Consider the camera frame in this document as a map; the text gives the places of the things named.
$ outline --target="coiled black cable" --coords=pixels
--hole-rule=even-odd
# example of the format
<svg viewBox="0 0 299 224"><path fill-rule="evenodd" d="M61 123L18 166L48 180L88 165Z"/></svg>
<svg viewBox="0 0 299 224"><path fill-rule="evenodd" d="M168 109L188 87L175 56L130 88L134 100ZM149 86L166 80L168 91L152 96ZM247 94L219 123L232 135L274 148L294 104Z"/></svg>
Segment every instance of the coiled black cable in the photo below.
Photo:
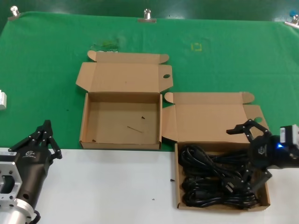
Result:
<svg viewBox="0 0 299 224"><path fill-rule="evenodd" d="M208 155L199 146L187 145L181 149L178 162L186 176L182 188L187 206L204 208L224 204L248 209L259 203L255 194L244 188L233 192L225 188L227 180L244 182L242 177L249 162L247 150Z"/></svg>
<svg viewBox="0 0 299 224"><path fill-rule="evenodd" d="M36 217L29 224L37 224L39 220L41 220L39 212L35 210L34 213L36 214Z"/></svg>

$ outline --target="green tablecloth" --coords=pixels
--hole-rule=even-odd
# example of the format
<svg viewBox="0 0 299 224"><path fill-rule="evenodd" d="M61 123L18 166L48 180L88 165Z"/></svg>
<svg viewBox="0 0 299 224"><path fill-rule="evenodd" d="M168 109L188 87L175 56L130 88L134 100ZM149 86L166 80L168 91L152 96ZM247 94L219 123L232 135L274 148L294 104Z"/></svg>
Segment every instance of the green tablecloth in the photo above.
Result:
<svg viewBox="0 0 299 224"><path fill-rule="evenodd" d="M78 71L91 46L113 40L120 52L168 54L170 91L249 91L273 133L299 123L299 30L283 23L26 13L0 37L0 147L50 119L61 148L80 148Z"/></svg>

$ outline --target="open cardboard box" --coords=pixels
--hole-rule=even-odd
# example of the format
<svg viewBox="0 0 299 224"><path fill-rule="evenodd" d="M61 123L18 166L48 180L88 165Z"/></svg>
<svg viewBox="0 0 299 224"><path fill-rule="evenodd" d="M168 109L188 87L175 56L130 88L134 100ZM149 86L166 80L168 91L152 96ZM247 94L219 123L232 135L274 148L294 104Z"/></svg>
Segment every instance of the open cardboard box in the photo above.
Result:
<svg viewBox="0 0 299 224"><path fill-rule="evenodd" d="M96 149L160 149L162 95L172 87L168 55L89 51L76 84L85 96L80 144Z"/></svg>
<svg viewBox="0 0 299 224"><path fill-rule="evenodd" d="M242 124L248 119L262 118L261 125L267 127L260 106L247 105L254 96L248 92L238 93L166 93L165 100L175 105L163 108L162 136L176 141L175 172L176 195L179 209L196 210L237 210L226 205L207 208L187 207L182 196L181 184L185 179L183 167L178 163L178 155L183 145L198 144L209 154L220 154L240 148L248 148L244 134L229 135L227 129ZM253 137L263 133L252 128ZM267 185L262 186L257 197L260 204L249 211L264 210L270 205Z"/></svg>

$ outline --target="metal clip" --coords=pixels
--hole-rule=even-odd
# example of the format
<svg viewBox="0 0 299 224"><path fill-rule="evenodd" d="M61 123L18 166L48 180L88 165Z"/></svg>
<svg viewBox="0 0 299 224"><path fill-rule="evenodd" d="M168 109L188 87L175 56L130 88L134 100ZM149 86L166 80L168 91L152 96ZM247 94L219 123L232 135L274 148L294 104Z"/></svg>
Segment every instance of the metal clip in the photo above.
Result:
<svg viewBox="0 0 299 224"><path fill-rule="evenodd" d="M291 15L293 17L291 22L285 22L286 25L299 29L299 15Z"/></svg>
<svg viewBox="0 0 299 224"><path fill-rule="evenodd" d="M156 23L157 22L157 19L152 19L150 17L150 9L145 9L144 10L144 18L140 18L138 19L138 22L153 22L153 23Z"/></svg>
<svg viewBox="0 0 299 224"><path fill-rule="evenodd" d="M17 6L12 6L10 8L11 13L13 14L12 17L9 17L8 20L12 21L15 20L17 18L19 18L19 16L21 15L21 13L19 13L18 7Z"/></svg>

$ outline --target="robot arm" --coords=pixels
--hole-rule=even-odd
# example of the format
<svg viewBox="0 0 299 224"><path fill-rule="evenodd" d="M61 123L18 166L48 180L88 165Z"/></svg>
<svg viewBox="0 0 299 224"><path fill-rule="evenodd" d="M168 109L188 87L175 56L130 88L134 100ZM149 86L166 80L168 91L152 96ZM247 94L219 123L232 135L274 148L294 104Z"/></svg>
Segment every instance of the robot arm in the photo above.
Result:
<svg viewBox="0 0 299 224"><path fill-rule="evenodd" d="M8 152L0 153L2 224L36 224L39 221L35 207L54 159L62 159L62 154L53 138L49 120Z"/></svg>
<svg viewBox="0 0 299 224"><path fill-rule="evenodd" d="M256 127L263 135L253 138L250 129ZM297 125L280 128L280 136L271 132L249 119L244 124L236 125L234 129L227 130L228 134L244 133L250 142L248 149L249 164L245 172L243 182L251 179L253 173L259 170L259 177L250 184L250 189L256 191L263 186L272 174L271 168L299 168L299 129Z"/></svg>

